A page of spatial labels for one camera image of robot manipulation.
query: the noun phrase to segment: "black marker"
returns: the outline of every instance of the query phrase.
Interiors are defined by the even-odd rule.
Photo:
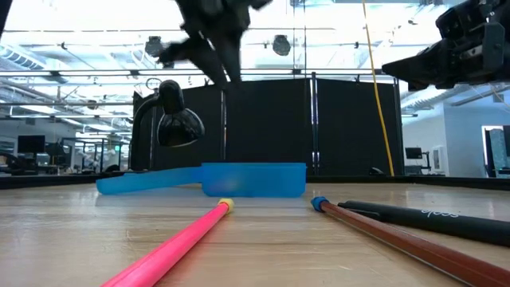
[[[380,222],[510,247],[510,222],[352,200],[338,206]]]

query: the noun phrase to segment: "blue cap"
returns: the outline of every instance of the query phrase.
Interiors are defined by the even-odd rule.
[[[324,196],[317,196],[314,199],[312,199],[312,206],[313,209],[319,212],[324,212],[322,208],[320,208],[320,204],[322,202],[329,202]]]

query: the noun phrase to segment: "brown stick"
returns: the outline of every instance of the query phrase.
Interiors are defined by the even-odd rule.
[[[332,217],[361,229],[464,283],[473,286],[510,286],[510,271],[506,269],[337,207],[328,201],[323,201],[320,207],[322,211]]]

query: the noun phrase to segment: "wooden table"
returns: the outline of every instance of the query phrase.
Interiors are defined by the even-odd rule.
[[[456,286],[312,210],[324,195],[510,221],[510,192],[399,184],[309,185],[302,199],[235,199],[161,286]],[[0,191],[0,286],[98,286],[205,214],[198,186],[102,196],[94,185]],[[412,230],[510,269],[510,249]]]

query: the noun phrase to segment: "computer monitor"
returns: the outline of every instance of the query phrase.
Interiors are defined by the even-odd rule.
[[[406,158],[407,159],[423,159],[423,153],[421,147],[406,147]]]
[[[18,136],[18,153],[45,152],[45,136]]]

